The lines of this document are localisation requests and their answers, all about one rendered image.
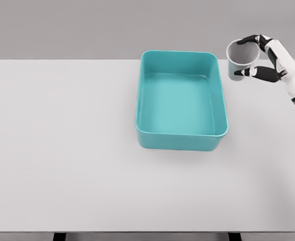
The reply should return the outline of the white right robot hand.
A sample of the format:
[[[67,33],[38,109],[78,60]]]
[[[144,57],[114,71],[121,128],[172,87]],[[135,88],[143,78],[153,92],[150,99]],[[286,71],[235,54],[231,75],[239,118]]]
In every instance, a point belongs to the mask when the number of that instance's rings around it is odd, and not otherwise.
[[[243,45],[250,42],[257,44],[260,50],[267,55],[273,64],[273,68],[264,66],[249,67],[236,70],[234,75],[251,76],[272,83],[295,81],[295,61],[279,40],[259,34],[238,40],[237,44]]]

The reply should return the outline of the white paper cup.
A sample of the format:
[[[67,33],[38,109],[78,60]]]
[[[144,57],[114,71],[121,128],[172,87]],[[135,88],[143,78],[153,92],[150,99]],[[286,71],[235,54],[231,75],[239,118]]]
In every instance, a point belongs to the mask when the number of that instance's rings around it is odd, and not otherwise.
[[[234,72],[251,67],[259,58],[260,54],[259,47],[256,43],[249,42],[239,45],[237,41],[239,39],[231,42],[226,49],[228,76],[234,81],[240,81],[244,78],[244,76],[235,75]]]

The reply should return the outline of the teal plastic basket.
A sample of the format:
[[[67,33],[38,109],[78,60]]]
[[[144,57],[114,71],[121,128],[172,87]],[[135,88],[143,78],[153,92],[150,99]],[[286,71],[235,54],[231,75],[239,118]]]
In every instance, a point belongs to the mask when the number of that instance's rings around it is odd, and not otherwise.
[[[213,151],[229,130],[216,55],[145,51],[135,128],[139,144],[147,149]]]

